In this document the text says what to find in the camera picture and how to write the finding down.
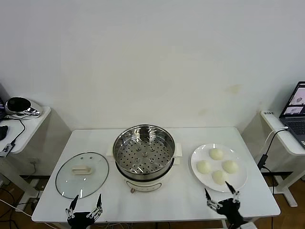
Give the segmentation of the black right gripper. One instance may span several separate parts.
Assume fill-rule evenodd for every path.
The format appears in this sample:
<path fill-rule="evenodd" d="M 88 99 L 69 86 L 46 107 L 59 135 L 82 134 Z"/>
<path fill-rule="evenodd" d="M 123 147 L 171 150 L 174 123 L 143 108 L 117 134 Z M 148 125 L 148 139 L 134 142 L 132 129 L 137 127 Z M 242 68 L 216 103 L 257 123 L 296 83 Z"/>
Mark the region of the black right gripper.
<path fill-rule="evenodd" d="M 205 190 L 206 203 L 207 206 L 217 212 L 220 215 L 225 215 L 230 226 L 241 226 L 245 223 L 244 218 L 239 213 L 240 208 L 240 192 L 236 191 L 232 185 L 227 181 L 225 182 L 229 190 L 231 191 L 233 197 L 228 198 L 219 202 L 215 202 L 211 199 L 207 189 Z"/>

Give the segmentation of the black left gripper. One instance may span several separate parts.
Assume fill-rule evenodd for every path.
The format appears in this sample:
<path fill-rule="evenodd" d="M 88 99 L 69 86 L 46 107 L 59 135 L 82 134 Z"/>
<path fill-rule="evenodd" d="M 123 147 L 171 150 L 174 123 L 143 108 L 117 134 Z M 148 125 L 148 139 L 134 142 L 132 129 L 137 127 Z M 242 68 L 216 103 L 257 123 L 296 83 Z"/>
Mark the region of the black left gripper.
<path fill-rule="evenodd" d="M 89 226 L 95 223 L 94 218 L 99 218 L 103 213 L 102 208 L 102 195 L 99 195 L 96 207 L 91 212 L 75 212 L 75 207 L 78 201 L 79 195 L 70 203 L 69 208 L 65 209 L 67 215 L 67 222 L 71 226 L 71 229 L 87 229 Z"/>

